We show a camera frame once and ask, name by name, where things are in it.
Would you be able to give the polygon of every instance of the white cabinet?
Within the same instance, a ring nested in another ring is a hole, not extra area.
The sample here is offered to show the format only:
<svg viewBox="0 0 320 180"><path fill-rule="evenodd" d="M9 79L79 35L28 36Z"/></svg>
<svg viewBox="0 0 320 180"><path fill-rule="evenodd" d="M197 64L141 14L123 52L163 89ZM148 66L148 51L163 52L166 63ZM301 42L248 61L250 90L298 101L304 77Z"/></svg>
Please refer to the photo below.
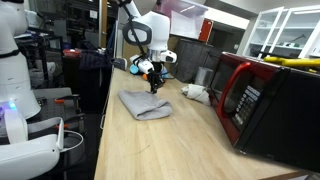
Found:
<svg viewBox="0 0 320 180"><path fill-rule="evenodd" d="M318 42L320 5L261 12L244 49L244 56L261 58L259 52L303 58Z"/></svg>

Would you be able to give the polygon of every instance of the microwave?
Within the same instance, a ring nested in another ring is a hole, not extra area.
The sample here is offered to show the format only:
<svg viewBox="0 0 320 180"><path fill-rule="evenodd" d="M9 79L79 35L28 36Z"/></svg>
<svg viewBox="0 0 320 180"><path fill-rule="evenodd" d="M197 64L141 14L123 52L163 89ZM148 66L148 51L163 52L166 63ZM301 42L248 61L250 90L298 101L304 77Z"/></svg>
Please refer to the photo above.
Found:
<svg viewBox="0 0 320 180"><path fill-rule="evenodd" d="M320 172L320 76L222 53L210 99L232 146Z"/></svg>

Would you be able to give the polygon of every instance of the wooden countertop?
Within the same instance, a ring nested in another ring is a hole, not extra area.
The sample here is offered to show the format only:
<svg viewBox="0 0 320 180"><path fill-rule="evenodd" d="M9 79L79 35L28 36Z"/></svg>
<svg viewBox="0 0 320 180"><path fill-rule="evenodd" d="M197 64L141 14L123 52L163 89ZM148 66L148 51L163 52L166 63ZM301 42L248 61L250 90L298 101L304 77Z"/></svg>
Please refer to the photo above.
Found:
<svg viewBox="0 0 320 180"><path fill-rule="evenodd" d="M96 180L250 180L297 171L235 151L212 107L187 99L179 91L184 86L167 80L158 90L157 96L172 104L171 116L138 121L122 104L118 91L149 91L149 83L114 70Z"/></svg>

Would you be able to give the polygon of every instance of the microwave control panel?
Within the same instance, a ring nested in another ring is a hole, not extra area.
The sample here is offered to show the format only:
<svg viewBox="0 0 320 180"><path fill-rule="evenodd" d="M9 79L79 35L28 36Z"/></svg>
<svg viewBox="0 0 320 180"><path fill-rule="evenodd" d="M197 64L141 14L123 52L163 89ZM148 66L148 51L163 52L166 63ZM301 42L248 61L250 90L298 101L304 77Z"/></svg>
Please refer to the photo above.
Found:
<svg viewBox="0 0 320 180"><path fill-rule="evenodd" d="M251 86L247 86L240 99L238 107L236 108L236 113L232 118L233 123L239 128L239 130L242 130L246 122L249 120L259 96L259 91Z"/></svg>

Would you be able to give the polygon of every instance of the folded towel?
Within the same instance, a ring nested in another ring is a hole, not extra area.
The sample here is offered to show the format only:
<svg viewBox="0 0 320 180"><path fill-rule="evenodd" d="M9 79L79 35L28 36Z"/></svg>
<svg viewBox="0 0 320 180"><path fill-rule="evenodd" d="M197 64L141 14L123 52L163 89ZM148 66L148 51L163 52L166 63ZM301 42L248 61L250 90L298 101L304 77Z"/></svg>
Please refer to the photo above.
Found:
<svg viewBox="0 0 320 180"><path fill-rule="evenodd" d="M151 93L120 90L118 95L134 118L138 120L158 119L172 113L171 104Z"/></svg>
<svg viewBox="0 0 320 180"><path fill-rule="evenodd" d="M181 88L181 91L189 99L194 99L207 106L210 106L209 94L206 88L200 85L189 84L186 87Z"/></svg>

